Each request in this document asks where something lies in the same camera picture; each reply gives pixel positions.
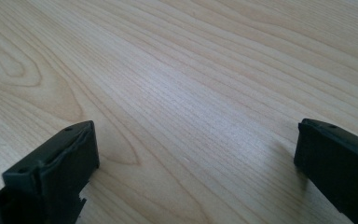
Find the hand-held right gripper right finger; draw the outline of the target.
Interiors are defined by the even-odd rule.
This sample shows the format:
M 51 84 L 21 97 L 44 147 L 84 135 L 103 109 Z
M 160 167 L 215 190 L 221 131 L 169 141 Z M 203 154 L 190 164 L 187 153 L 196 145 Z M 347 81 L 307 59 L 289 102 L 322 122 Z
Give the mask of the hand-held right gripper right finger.
M 315 119 L 303 119 L 298 129 L 295 166 L 358 224 L 358 136 Z

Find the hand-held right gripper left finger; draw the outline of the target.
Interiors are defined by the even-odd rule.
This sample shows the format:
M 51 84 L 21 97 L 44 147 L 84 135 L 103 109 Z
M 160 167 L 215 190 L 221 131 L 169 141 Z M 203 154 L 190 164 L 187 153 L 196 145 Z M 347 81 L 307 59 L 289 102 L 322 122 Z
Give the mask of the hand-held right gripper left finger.
M 4 222 L 75 224 L 86 202 L 80 192 L 99 165 L 94 123 L 64 128 L 3 172 Z

